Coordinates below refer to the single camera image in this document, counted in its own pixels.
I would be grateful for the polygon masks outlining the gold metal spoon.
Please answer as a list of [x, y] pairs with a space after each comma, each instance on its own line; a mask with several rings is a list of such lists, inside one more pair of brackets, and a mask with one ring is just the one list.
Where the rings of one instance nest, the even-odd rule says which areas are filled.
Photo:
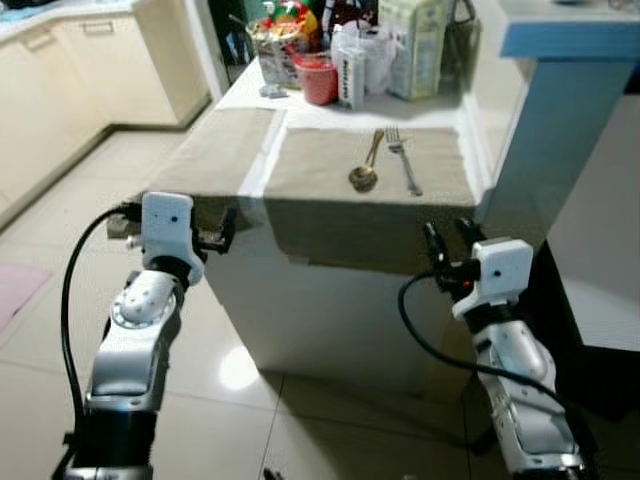
[[376, 129], [372, 133], [372, 140], [365, 159], [348, 173], [348, 182], [351, 183], [356, 192], [370, 192], [375, 187], [375, 184], [378, 183], [376, 160], [378, 160], [378, 150], [385, 138], [385, 133], [387, 132], [384, 129]]

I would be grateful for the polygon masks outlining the silver metal fork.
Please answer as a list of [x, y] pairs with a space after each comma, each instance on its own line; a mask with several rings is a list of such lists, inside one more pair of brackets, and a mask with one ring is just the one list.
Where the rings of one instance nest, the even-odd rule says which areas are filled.
[[406, 148], [404, 148], [404, 138], [401, 129], [397, 127], [387, 127], [385, 128], [385, 137], [387, 137], [389, 150], [392, 151], [393, 154], [396, 154], [399, 160], [401, 160], [404, 178], [406, 178], [407, 191], [410, 192], [410, 195], [413, 197], [421, 197], [422, 189], [420, 184], [417, 183], [415, 174], [413, 174], [411, 161], [408, 159]]

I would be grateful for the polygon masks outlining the white kitchen island counter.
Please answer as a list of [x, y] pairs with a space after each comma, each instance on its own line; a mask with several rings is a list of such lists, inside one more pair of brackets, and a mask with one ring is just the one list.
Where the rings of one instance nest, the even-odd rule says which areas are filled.
[[[265, 159], [253, 164], [242, 184], [243, 195], [264, 204], [262, 192], [289, 129], [374, 133], [387, 127], [451, 128], [460, 136], [468, 183], [477, 200], [471, 218], [483, 215], [500, 161], [480, 132], [474, 101], [466, 93], [421, 102], [379, 95], [367, 99], [364, 109], [351, 111], [312, 105], [298, 91], [288, 92], [287, 99], [262, 99], [259, 88], [264, 84], [259, 64], [252, 64], [214, 108], [283, 110], [282, 125], [268, 137]], [[454, 255], [468, 255], [451, 228], [445, 234]], [[431, 401], [461, 396], [468, 380], [465, 372], [433, 360], [399, 320], [396, 293], [411, 274], [312, 265], [273, 244], [269, 250], [265, 242], [234, 243], [227, 256], [207, 269], [216, 300], [257, 366]]]

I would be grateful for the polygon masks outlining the red plastic cup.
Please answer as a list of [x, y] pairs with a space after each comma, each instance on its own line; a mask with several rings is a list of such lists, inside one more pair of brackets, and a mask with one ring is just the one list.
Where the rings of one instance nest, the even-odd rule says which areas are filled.
[[337, 67], [328, 52], [297, 54], [292, 61], [306, 102], [324, 106], [338, 100]]

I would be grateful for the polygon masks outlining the white oat milk carton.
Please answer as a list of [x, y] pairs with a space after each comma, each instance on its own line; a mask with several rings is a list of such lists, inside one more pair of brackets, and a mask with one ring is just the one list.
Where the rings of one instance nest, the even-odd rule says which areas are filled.
[[338, 104], [349, 110], [362, 110], [366, 93], [366, 54], [361, 47], [339, 47], [335, 50], [338, 72]]

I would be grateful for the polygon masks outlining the colourful snack bag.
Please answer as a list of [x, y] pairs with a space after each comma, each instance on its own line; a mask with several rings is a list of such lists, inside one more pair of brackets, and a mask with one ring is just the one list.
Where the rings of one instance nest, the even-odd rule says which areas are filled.
[[319, 20], [310, 0], [259, 0], [262, 13], [246, 27], [266, 84], [301, 90], [294, 65], [297, 56], [314, 50]]

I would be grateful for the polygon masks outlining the green and white carton box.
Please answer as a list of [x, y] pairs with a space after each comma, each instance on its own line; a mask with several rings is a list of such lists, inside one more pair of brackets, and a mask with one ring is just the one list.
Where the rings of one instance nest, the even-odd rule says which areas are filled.
[[379, 26], [396, 49], [390, 65], [393, 96], [417, 101], [438, 91], [453, 14], [454, 0], [379, 0]]

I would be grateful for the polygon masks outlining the cream kitchen cabinets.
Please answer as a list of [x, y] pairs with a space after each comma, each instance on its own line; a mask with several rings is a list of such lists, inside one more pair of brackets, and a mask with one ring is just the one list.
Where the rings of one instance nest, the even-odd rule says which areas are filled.
[[0, 224], [114, 128], [186, 128], [210, 101], [186, 0], [56, 0], [0, 20]]

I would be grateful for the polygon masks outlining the white plastic bag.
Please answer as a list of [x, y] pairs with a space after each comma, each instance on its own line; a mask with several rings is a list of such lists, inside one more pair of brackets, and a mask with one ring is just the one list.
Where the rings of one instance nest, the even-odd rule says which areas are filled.
[[332, 33], [329, 54], [335, 64], [335, 50], [360, 47], [366, 54], [366, 95], [380, 95], [390, 90], [390, 68], [396, 60], [396, 42], [389, 32], [352, 20], [337, 26]]

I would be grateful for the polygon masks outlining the blue shelf board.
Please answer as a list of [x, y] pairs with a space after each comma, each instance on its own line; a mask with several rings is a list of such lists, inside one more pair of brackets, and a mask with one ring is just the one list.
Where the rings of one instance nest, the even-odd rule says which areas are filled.
[[640, 13], [611, 0], [497, 0], [503, 58], [636, 60]]

